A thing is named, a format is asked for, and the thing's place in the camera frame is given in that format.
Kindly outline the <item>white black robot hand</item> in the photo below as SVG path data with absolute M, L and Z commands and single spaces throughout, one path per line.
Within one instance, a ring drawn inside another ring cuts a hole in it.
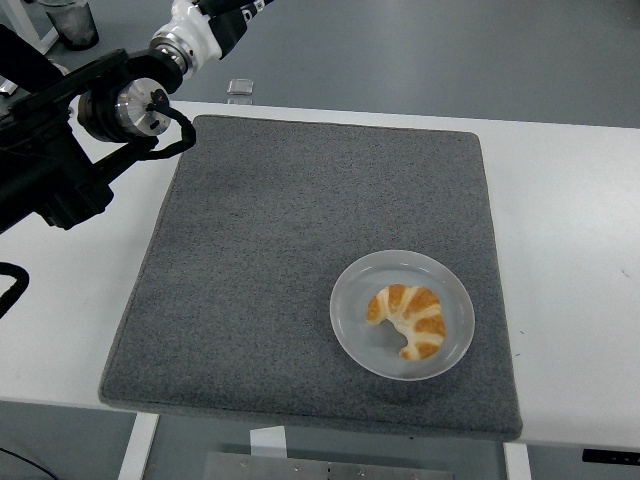
M 248 23 L 271 1 L 174 1 L 170 22 L 154 35 L 154 44 L 176 48 L 196 70 L 221 60 L 244 36 Z

